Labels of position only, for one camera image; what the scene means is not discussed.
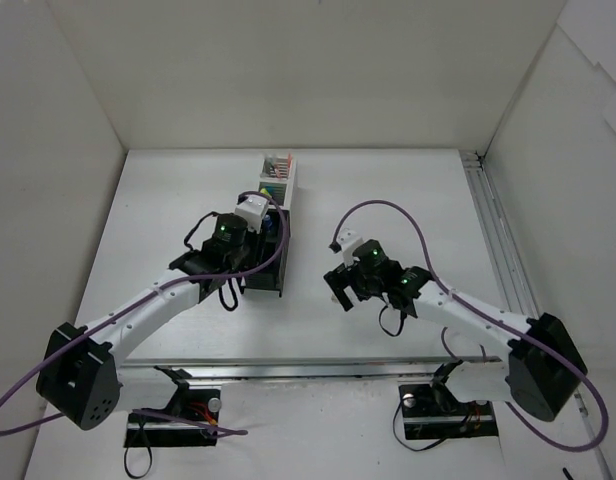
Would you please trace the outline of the clear blue-tip glue bottle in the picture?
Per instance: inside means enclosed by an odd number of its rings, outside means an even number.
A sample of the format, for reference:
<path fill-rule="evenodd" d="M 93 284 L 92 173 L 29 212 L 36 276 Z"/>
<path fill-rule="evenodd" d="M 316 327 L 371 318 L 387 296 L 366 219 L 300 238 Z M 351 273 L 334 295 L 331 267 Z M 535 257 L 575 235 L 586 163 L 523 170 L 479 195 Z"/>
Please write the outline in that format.
<path fill-rule="evenodd" d="M 262 223 L 263 223 L 263 227 L 266 230 L 266 234 L 268 236 L 272 236 L 276 231 L 275 223 L 272 217 L 269 214 L 265 215 Z"/>

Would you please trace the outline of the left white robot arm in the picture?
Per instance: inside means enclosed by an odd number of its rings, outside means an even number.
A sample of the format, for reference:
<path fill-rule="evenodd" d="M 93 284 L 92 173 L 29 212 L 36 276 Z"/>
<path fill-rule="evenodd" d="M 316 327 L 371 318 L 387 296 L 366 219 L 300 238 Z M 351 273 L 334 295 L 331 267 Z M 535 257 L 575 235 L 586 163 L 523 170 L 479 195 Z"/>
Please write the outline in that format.
<path fill-rule="evenodd" d="M 259 279 L 267 290 L 282 290 L 288 213 L 212 216 L 215 229 L 201 248 L 189 247 L 137 298 L 105 319 L 81 327 L 64 323 L 51 334 L 36 391 L 80 429 L 91 430 L 116 411 L 179 418 L 188 406 L 188 374 L 155 366 L 138 377 L 126 375 L 120 369 L 129 355 L 212 295 L 237 296 Z"/>

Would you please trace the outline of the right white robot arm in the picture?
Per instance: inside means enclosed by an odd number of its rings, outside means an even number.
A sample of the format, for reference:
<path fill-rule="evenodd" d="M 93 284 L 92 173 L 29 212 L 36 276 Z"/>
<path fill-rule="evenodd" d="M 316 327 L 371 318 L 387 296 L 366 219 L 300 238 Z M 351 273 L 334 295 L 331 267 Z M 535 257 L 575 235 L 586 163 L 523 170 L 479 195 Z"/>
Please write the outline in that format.
<path fill-rule="evenodd" d="M 437 370 L 430 398 L 443 412 L 472 401 L 508 401 L 551 422 L 580 381 L 545 350 L 551 348 L 579 371 L 587 370 L 563 322 L 551 314 L 533 319 L 476 300 L 462 304 L 456 294 L 444 292 L 429 271 L 404 268 L 386 256 L 378 241 L 365 241 L 351 232 L 330 247 L 343 261 L 324 279 L 344 310 L 381 299 L 401 318 L 446 327 L 495 356 L 493 362 L 455 361 Z"/>

